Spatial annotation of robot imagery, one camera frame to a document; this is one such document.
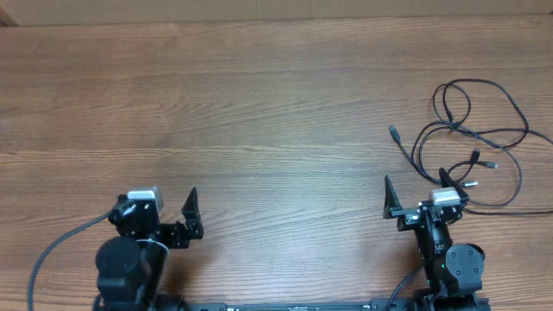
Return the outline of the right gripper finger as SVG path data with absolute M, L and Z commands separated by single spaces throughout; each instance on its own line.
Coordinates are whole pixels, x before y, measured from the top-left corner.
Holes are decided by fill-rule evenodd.
M 439 176 L 440 176 L 440 185 L 445 187 L 453 187 L 454 190 L 459 194 L 459 197 L 461 199 L 466 199 L 467 193 L 459 186 L 459 184 L 454 181 L 449 173 L 445 170 L 445 168 L 439 169 Z
M 397 197 L 397 194 L 393 188 L 391 177 L 385 176 L 385 205 L 383 209 L 383 218 L 392 219 L 396 218 L 397 213 L 401 211 L 403 207 Z

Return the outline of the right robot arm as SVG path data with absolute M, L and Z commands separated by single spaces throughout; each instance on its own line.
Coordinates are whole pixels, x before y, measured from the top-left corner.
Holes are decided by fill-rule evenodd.
M 418 206 L 404 208 L 385 177 L 384 219 L 395 219 L 400 232 L 413 231 L 422 264 L 407 275 L 385 303 L 386 310 L 483 311 L 489 301 L 477 297 L 482 289 L 485 252 L 476 244 L 454 244 L 448 226 L 462 218 L 468 194 L 444 168 L 439 170 L 441 186 Z M 425 273 L 427 287 L 409 299 L 397 297 L 401 288 L 418 271 Z

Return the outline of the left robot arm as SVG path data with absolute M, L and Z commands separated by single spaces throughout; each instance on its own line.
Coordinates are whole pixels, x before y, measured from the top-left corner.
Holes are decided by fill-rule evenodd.
M 103 243 L 95 257 L 96 310 L 189 309 L 182 296 L 160 294 L 158 289 L 169 253 L 203 238 L 197 189 L 191 189 L 181 208 L 183 221 L 163 224 L 162 208 L 157 187 L 134 188 L 118 196 L 108 213 L 118 236 Z

